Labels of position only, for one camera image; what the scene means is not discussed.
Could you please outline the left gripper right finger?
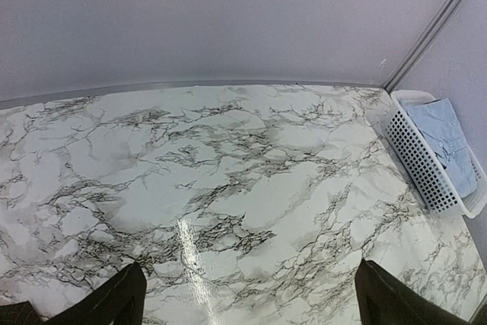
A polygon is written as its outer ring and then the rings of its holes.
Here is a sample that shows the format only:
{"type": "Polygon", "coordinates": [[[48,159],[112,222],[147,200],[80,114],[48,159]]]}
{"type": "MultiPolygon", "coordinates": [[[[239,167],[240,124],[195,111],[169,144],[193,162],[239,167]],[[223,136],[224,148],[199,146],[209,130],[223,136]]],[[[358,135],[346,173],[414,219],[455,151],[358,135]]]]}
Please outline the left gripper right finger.
{"type": "Polygon", "coordinates": [[[468,323],[416,294],[373,260],[360,262],[355,290],[363,324],[468,323]]]}

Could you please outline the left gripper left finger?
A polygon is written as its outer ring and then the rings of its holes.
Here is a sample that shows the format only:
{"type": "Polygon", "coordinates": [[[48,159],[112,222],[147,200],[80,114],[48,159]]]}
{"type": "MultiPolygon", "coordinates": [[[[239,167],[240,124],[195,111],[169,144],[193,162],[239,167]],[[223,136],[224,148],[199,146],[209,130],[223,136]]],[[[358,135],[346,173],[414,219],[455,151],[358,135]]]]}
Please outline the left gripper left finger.
{"type": "Polygon", "coordinates": [[[47,324],[140,324],[147,280],[137,262],[122,268],[86,298],[47,324]]]}

